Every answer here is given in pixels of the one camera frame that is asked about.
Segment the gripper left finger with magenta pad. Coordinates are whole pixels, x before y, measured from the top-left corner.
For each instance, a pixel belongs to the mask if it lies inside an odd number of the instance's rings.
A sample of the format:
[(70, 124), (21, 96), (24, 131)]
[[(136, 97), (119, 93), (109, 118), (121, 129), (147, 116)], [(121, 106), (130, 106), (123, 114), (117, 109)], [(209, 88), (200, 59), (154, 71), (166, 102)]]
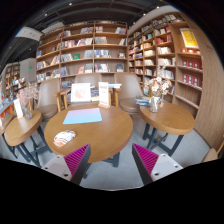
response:
[(85, 173), (90, 155), (91, 148), (87, 144), (65, 156), (55, 156), (42, 169), (79, 185)]

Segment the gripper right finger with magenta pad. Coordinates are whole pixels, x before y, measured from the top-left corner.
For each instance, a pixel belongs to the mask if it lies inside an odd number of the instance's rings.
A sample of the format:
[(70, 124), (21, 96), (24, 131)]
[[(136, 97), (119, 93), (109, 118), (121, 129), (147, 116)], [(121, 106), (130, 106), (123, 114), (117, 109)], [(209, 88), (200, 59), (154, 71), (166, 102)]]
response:
[(182, 169), (182, 166), (167, 154), (158, 155), (135, 143), (132, 144), (132, 155), (144, 185)]

